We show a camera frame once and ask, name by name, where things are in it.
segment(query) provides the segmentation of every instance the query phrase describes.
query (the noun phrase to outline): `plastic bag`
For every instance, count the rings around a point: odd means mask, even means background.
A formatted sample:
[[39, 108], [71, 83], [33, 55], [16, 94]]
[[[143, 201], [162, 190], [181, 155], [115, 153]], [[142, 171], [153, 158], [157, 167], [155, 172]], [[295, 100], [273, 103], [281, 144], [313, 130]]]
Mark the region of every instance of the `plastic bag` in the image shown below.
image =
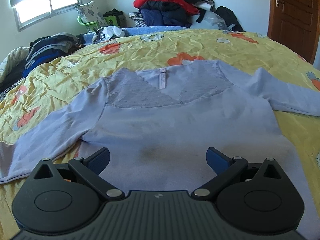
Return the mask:
[[228, 26], [224, 19], [222, 19], [219, 15], [214, 12], [206, 11], [203, 21], [208, 22], [211, 26], [216, 26], [219, 30], [228, 30]]
[[100, 28], [93, 35], [92, 43], [96, 44], [103, 41], [109, 41], [111, 39], [124, 37], [125, 32], [119, 29], [117, 26], [107, 26], [104, 28]]

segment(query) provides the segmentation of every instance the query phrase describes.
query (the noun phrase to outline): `bed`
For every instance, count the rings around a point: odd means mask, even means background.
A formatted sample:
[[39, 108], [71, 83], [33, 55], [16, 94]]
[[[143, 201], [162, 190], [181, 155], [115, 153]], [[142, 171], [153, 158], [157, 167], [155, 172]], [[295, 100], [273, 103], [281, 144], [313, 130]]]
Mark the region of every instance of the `bed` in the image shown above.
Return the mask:
[[[320, 90], [320, 72], [287, 47], [257, 33], [221, 30], [180, 30], [118, 38], [90, 45], [34, 69], [0, 104], [0, 141], [13, 144], [50, 112], [68, 104], [101, 76], [126, 67], [131, 71], [182, 65], [185, 60], [220, 59], [246, 73], [263, 67], [276, 78]], [[320, 119], [274, 111], [284, 136], [296, 147], [320, 216]], [[80, 143], [56, 163], [77, 155]], [[19, 229], [11, 213], [14, 196], [25, 179], [0, 185], [0, 239]]]

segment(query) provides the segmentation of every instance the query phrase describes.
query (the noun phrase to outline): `door handle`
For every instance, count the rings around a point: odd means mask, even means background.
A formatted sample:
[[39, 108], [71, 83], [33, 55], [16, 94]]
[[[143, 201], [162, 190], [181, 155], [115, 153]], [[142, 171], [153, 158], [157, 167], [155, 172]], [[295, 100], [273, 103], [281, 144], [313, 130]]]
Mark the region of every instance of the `door handle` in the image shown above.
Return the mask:
[[279, 3], [283, 3], [284, 4], [284, 1], [276, 0], [276, 7], [279, 7]]

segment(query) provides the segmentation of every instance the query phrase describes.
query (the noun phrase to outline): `black bag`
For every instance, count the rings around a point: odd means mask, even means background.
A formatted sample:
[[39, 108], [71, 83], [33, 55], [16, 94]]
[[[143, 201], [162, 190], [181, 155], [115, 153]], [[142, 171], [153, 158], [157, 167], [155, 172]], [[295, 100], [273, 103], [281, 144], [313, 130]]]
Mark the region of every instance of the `black bag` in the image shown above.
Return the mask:
[[125, 16], [123, 14], [123, 12], [120, 12], [116, 9], [113, 9], [112, 11], [106, 12], [103, 17], [109, 17], [109, 16], [115, 16], [116, 20], [117, 20], [117, 25], [120, 28], [126, 28], [127, 27], [127, 22], [125, 19]]
[[231, 25], [235, 25], [232, 27], [231, 31], [234, 32], [244, 32], [244, 29], [241, 27], [240, 23], [238, 22], [237, 17], [231, 11], [230, 9], [220, 6], [218, 9], [215, 11], [216, 14], [218, 14], [222, 19], [225, 20], [226, 25], [230, 27]]

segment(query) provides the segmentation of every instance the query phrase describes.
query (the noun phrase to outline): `blue blanket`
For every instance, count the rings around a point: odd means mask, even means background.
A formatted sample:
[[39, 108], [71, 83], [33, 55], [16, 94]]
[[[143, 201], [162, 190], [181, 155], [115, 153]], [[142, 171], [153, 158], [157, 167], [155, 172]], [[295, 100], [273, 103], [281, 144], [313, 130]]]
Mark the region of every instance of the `blue blanket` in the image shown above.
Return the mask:
[[[155, 32], [166, 32], [166, 31], [180, 31], [187, 28], [180, 26], [152, 26], [152, 27], [136, 27], [136, 28], [123, 28], [125, 36], [143, 35]], [[85, 45], [92, 44], [92, 38], [94, 33], [87, 33], [83, 36]]]

